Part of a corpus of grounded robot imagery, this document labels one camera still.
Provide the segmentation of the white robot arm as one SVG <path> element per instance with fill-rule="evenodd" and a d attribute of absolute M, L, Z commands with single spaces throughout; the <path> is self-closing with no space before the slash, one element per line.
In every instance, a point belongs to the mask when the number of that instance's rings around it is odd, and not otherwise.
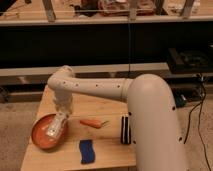
<path fill-rule="evenodd" d="M 74 93 L 127 104 L 138 171 L 189 171 L 174 97 L 159 76 L 129 78 L 77 78 L 69 66 L 49 77 L 57 114 L 46 134 L 58 137 L 69 117 Z"/>

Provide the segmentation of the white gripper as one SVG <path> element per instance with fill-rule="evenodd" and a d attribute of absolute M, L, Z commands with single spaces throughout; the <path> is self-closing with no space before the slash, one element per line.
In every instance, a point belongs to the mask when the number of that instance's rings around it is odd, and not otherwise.
<path fill-rule="evenodd" d="M 65 124 L 67 123 L 68 116 L 63 113 L 58 113 L 53 117 L 53 120 L 50 122 L 46 134 L 51 138 L 58 138 L 63 129 L 65 128 Z"/>

